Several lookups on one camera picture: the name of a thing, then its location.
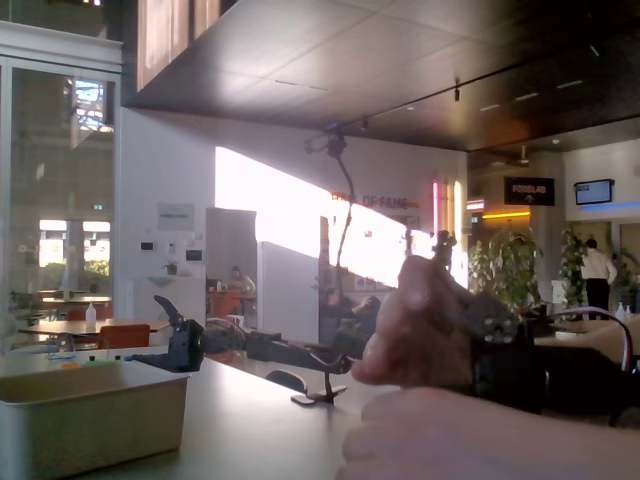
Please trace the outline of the person's left hand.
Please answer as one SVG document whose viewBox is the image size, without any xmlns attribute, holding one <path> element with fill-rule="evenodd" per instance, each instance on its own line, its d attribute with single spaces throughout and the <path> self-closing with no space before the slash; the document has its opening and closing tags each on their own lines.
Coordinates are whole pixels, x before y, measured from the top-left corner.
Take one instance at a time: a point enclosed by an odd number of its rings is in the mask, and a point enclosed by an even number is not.
<svg viewBox="0 0 640 480">
<path fill-rule="evenodd" d="M 343 444 L 338 479 L 491 479 L 471 432 L 482 403 L 434 389 L 385 394 L 362 410 Z"/>
</svg>

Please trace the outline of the person's right hand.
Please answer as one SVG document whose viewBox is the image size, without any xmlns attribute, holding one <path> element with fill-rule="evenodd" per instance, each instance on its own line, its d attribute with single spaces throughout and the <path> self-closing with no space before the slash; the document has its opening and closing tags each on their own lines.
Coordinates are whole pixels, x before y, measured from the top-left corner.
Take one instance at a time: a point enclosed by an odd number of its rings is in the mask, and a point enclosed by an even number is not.
<svg viewBox="0 0 640 480">
<path fill-rule="evenodd" d="M 361 383 L 463 388 L 472 383 L 471 336 L 463 327 L 471 294 L 443 266 L 407 258 L 398 288 L 382 304 L 375 333 L 352 367 Z"/>
</svg>

